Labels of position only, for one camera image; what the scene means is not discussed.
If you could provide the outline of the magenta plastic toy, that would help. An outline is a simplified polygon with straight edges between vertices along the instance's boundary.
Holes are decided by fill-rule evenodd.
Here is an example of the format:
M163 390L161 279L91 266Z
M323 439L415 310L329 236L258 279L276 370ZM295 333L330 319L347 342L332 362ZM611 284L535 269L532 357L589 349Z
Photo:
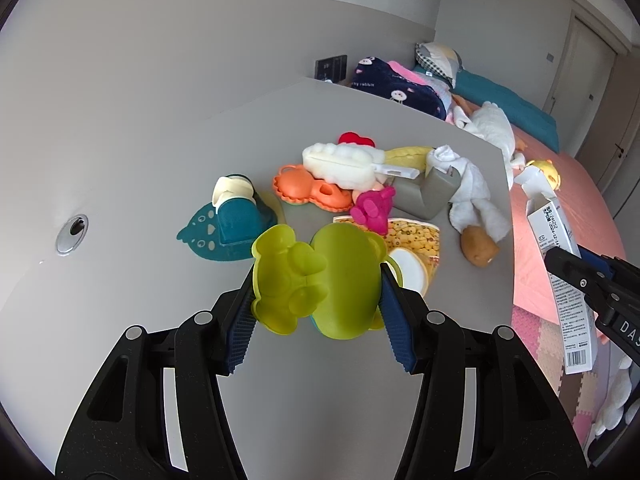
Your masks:
M393 209L396 190L392 186L383 186L380 190L362 192L350 208L350 215L360 226L371 232L385 236L388 232L388 218Z

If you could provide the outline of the teal owl felt coaster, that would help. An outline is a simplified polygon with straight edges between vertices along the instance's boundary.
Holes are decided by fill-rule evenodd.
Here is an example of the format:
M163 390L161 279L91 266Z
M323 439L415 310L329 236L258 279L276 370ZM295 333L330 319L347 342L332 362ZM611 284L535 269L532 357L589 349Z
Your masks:
M249 259L248 240L238 244L224 244L219 231L219 222L215 207L211 203L201 207L176 235L176 240L187 244L200 258L210 261L239 261Z

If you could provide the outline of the white barcode carton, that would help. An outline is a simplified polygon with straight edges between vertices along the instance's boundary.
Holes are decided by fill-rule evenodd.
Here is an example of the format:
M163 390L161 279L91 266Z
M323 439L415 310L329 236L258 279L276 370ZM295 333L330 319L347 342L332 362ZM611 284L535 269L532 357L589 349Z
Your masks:
M573 256L579 255L572 229L557 197L544 194L530 198L526 206L529 226L541 255L552 248L561 248ZM597 337L591 310L585 295L576 287L548 273L556 312L558 312L567 375L587 373L597 359Z

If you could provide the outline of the colourful foam floor mat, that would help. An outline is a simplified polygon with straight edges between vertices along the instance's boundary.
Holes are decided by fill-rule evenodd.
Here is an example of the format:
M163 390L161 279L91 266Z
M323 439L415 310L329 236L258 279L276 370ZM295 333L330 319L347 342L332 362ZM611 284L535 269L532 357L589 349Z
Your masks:
M590 372L567 375L559 326L520 307L513 307L511 326L546 376L578 441L585 446L608 386L608 364L602 361L608 347L599 349L597 364Z

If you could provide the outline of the pink garment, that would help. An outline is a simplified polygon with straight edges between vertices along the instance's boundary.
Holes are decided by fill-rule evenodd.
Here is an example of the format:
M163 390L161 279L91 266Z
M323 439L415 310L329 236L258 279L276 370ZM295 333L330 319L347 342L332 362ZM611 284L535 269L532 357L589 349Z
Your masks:
M402 78L405 78L408 81L413 82L414 84L420 84L421 86L427 85L427 80L425 79L425 76L423 74L415 73L412 70L408 70L408 68L405 68L405 66L396 61L388 62L388 65L395 74L401 76Z

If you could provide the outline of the pink bed sheet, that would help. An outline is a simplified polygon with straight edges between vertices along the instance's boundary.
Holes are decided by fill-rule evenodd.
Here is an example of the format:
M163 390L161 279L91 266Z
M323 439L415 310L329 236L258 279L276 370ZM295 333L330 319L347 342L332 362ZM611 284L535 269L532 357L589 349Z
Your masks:
M552 198L552 209L561 214L558 221L560 245L570 252L585 248L600 256L625 259L620 233L605 201L585 168L565 153L555 153L518 127L513 129L516 149L531 160L548 160L558 170L561 185ZM544 266L538 236L528 217L540 212L529 210L524 188L515 183L510 191L514 240L513 303L544 320L559 322L552 287Z

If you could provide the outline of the teal pillow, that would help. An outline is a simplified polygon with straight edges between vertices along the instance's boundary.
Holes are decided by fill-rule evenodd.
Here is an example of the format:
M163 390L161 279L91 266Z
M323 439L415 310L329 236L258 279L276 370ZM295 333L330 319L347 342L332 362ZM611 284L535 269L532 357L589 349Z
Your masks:
M521 128L547 148L559 153L560 139L555 119L535 104L521 98L516 92L483 76L469 72L459 60L456 85L450 90L453 96L465 103L482 105L493 102L506 113L510 123Z

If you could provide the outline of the white plush toy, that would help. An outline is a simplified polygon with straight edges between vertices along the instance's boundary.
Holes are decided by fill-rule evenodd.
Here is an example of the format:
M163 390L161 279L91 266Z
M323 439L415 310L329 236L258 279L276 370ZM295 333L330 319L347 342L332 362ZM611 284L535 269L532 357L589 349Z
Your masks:
M625 413L624 405L632 391L632 382L629 375L631 365L632 359L629 356L623 356L617 365L617 372L593 424L596 437L600 437L606 430L615 429L623 419Z

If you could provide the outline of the grey paper box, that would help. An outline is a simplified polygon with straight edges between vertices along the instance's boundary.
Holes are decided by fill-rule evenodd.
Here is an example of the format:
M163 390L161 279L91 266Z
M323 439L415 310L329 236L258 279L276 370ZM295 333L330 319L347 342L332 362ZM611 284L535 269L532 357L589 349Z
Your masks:
M394 207L422 220L435 218L450 202L460 188L459 171L451 167L447 171L432 168L413 180L396 178Z

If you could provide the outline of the yellow snack packet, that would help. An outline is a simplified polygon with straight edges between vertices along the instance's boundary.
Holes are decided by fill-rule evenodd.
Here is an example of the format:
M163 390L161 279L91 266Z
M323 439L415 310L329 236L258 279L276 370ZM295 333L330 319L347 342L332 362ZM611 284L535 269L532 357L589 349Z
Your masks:
M424 172L427 155L433 151L431 146L402 146L385 152L386 165L408 167Z

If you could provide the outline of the yellow chick plush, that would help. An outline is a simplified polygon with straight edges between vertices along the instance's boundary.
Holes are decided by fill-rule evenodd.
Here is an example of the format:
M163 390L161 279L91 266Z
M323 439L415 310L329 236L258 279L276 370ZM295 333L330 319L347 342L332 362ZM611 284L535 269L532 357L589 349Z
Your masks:
M560 188L562 182L561 176L559 174L559 171L553 165L551 159L532 159L526 164L526 166L536 167L537 169L539 169L546 177L550 188L552 188L553 191L556 191Z

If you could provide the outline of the white sponge brush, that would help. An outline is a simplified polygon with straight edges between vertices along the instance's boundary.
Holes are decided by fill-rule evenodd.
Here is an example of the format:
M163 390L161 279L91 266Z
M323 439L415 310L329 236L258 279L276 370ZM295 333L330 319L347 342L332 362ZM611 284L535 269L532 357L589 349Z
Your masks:
M316 143L302 153L303 166L316 179L352 191L369 191L388 178L414 180L416 168L388 164L377 148L353 143Z

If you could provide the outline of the green bear-shaped mould toy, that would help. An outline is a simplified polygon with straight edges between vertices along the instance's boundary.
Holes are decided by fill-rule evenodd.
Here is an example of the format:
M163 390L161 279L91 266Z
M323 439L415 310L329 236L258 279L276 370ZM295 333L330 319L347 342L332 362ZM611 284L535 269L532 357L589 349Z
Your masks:
M281 336L301 318L331 339L355 339L384 327L382 265L401 276L382 236L348 222L322 226L309 243L278 224L254 241L254 318Z

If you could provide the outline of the white crumpled cloth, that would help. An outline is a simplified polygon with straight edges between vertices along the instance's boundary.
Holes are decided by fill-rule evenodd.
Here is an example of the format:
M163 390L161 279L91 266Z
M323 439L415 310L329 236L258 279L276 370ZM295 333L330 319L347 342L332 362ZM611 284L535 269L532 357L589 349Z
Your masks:
M460 185L449 200L449 222L456 231L462 233L469 226L479 226L495 243L510 233L511 223L491 201L485 178L469 159L449 145L442 145L431 150L426 161L432 169L455 169L460 174Z

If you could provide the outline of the wardrobe door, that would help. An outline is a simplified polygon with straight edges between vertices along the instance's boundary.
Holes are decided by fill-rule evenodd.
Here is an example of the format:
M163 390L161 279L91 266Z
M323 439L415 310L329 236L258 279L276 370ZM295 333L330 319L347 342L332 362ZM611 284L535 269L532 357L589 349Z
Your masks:
M602 99L616 52L577 16L570 20L561 62L544 110L558 129L574 129Z

